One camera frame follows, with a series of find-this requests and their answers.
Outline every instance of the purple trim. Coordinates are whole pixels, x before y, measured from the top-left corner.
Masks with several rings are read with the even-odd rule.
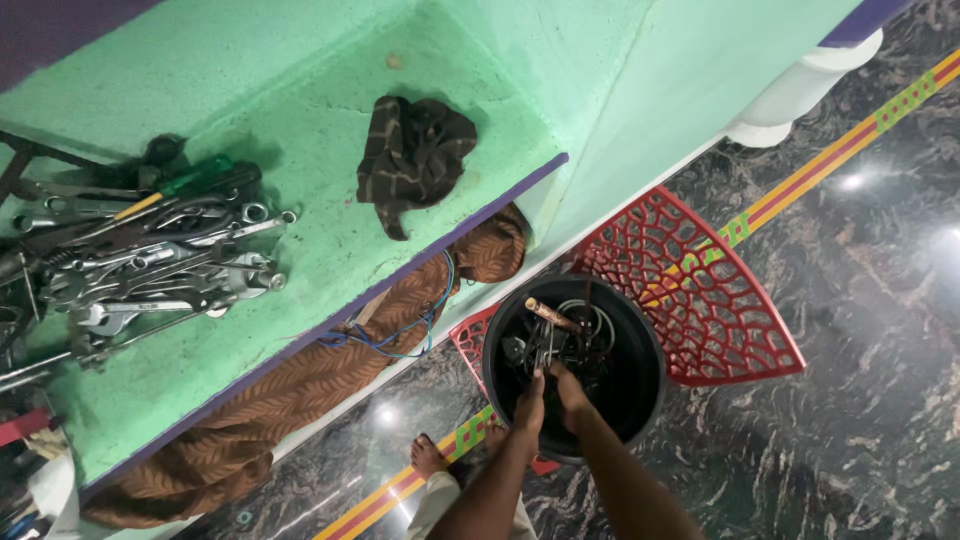
[[[820,42],[821,47],[853,48],[862,43],[912,0],[863,0]]]
[[[160,0],[0,1],[0,91],[113,32]]]
[[[548,161],[544,166],[540,167],[539,169],[527,175],[523,180],[514,184],[513,187],[506,190],[502,195],[494,199],[488,205],[477,210],[470,217],[460,222],[460,224],[457,225],[453,231],[450,231],[449,233],[438,238],[432,244],[427,246],[426,249],[411,258],[409,262],[403,266],[400,266],[393,274],[384,278],[376,285],[370,287],[363,294],[356,297],[352,302],[327,317],[326,320],[324,320],[321,324],[317,325],[306,334],[298,337],[296,340],[291,341],[286,347],[278,351],[275,355],[260,362],[258,366],[231,382],[229,386],[224,388],[219,393],[211,396],[210,399],[206,400],[206,402],[204,402],[202,405],[193,409],[193,411],[181,418],[179,422],[176,422],[176,424],[154,437],[153,440],[134,452],[129,458],[117,463],[98,478],[83,486],[80,491],[81,504],[85,503],[90,497],[107,487],[113,478],[126,473],[139,461],[149,457],[164,445],[174,440],[181,433],[190,429],[191,426],[209,416],[209,414],[213,412],[215,408],[223,405],[230,398],[242,392],[248,386],[277,367],[280,362],[305,347],[309,342],[322,336],[325,332],[330,331],[330,329],[332,329],[336,324],[349,317],[360,307],[365,306],[367,302],[376,298],[376,296],[383,291],[392,287],[394,283],[399,282],[401,278],[410,272],[413,272],[419,266],[443,251],[458,238],[468,233],[484,221],[490,219],[495,213],[507,206],[508,203],[512,202],[521,193],[533,187],[534,184],[543,180],[546,175],[557,170],[561,165],[569,160],[570,156],[566,152],[558,154],[555,158]]]

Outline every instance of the blue wire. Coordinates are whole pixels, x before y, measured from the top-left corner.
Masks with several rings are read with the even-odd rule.
[[[446,300],[446,298],[450,295],[450,290],[453,288],[453,257],[450,256],[450,253],[449,253],[447,250],[444,250],[444,260],[446,261],[446,270],[447,270],[446,291],[444,291],[444,295],[443,295],[442,297],[440,297],[440,300],[438,300],[437,303],[433,305],[433,308],[430,309],[430,311],[428,311],[427,314],[426,314],[426,315],[423,315],[420,319],[418,319],[418,320],[414,321],[413,323],[411,323],[411,324],[403,327],[402,329],[396,331],[396,333],[394,333],[394,334],[391,335],[390,337],[388,337],[388,338],[386,338],[386,339],[384,339],[384,340],[382,340],[382,341],[378,341],[378,342],[376,342],[376,343],[371,342],[370,337],[367,335],[366,332],[363,331],[363,328],[361,328],[361,327],[359,327],[359,326],[355,327],[356,330],[357,330],[357,333],[360,334],[359,337],[357,337],[357,336],[355,336],[355,335],[350,335],[350,334],[348,334],[348,333],[339,333],[339,332],[336,332],[336,331],[329,331],[329,332],[325,333],[323,337],[321,337],[320,339],[318,339],[318,340],[317,340],[317,343],[320,343],[321,345],[323,345],[323,346],[325,346],[325,347],[333,347],[333,348],[336,348],[336,347],[343,347],[344,345],[347,344],[347,340],[348,340],[348,339],[352,339],[353,341],[359,341],[360,343],[363,343],[363,344],[365,344],[365,345],[370,346],[371,349],[374,349],[375,351],[377,351],[378,353],[381,353],[381,354],[384,355],[384,356],[391,356],[391,357],[394,357],[394,358],[421,358],[421,357],[424,357],[424,356],[425,356],[427,353],[429,353],[430,350],[433,348],[433,315],[434,315],[434,312],[437,310],[438,307],[440,307],[441,304],[444,303],[444,301]],[[423,322],[426,323],[426,348],[423,349],[423,350],[420,352],[419,355],[397,355],[397,354],[394,354],[394,353],[388,353],[388,352],[383,351],[383,350],[380,349],[380,347],[383,347],[384,345],[387,345],[387,344],[390,343],[391,341],[395,340],[399,335],[401,335],[401,334],[404,333],[405,331],[408,331],[408,330],[412,329],[414,326],[416,326],[416,325],[418,325],[418,324],[420,324],[420,323],[423,323]]]

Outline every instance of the purple shelf edge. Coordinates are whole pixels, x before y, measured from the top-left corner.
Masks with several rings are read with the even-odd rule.
[[[220,392],[211,396],[210,399],[206,400],[206,402],[204,402],[202,405],[198,406],[189,414],[181,418],[178,422],[176,422],[176,424],[154,437],[153,440],[142,446],[139,450],[133,453],[133,455],[117,463],[96,479],[88,482],[86,485],[81,487],[81,503],[86,502],[90,497],[107,487],[111,480],[129,471],[139,461],[152,455],[164,445],[178,437],[184,431],[189,430],[191,426],[208,416],[215,408],[223,405],[230,398],[239,394],[248,386],[259,380],[261,377],[277,367],[280,362],[305,347],[307,343],[317,339],[325,332],[330,331],[330,329],[349,317],[354,311],[364,306],[370,300],[373,300],[381,292],[393,286],[394,283],[400,281],[403,276],[406,276],[418,266],[424,264],[430,258],[437,255],[448,245],[452,244],[457,238],[463,236],[477,225],[492,217],[495,213],[500,211],[500,209],[512,202],[521,193],[531,188],[537,182],[543,180],[548,174],[557,170],[561,165],[569,160],[570,156],[566,152],[558,154],[555,158],[524,177],[523,180],[514,184],[513,187],[504,191],[502,195],[474,212],[464,221],[460,222],[460,224],[457,225],[453,231],[450,231],[449,233],[438,238],[423,251],[411,258],[406,264],[400,266],[393,274],[367,289],[360,296],[353,299],[352,302],[327,317],[321,324],[317,325],[312,330],[298,337],[294,341],[291,341],[286,347],[278,351],[276,354],[260,362],[258,366],[234,380],[229,386]]]

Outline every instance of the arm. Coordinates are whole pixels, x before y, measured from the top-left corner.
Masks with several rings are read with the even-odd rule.
[[[686,510],[630,455],[577,378],[557,361],[550,371],[564,403],[564,425],[580,439],[617,539],[703,540]]]
[[[427,540],[506,540],[527,463],[537,454],[543,424],[543,374],[534,373],[527,392],[516,401],[514,427],[473,484],[433,527]]]

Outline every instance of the screwdriver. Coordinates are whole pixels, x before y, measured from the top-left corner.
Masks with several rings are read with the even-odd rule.
[[[216,176],[222,172],[229,171],[233,167],[233,161],[224,154],[218,154],[209,160],[203,160],[196,165],[189,167],[183,174],[172,178],[167,181],[162,181],[156,185],[156,193],[147,197],[146,199],[134,203],[129,208],[117,212],[113,219],[123,219],[128,215],[140,211],[149,205],[159,201],[164,197],[172,197],[174,195],[182,194],[184,191],[187,191],[188,188],[196,190],[196,183],[202,182]]]

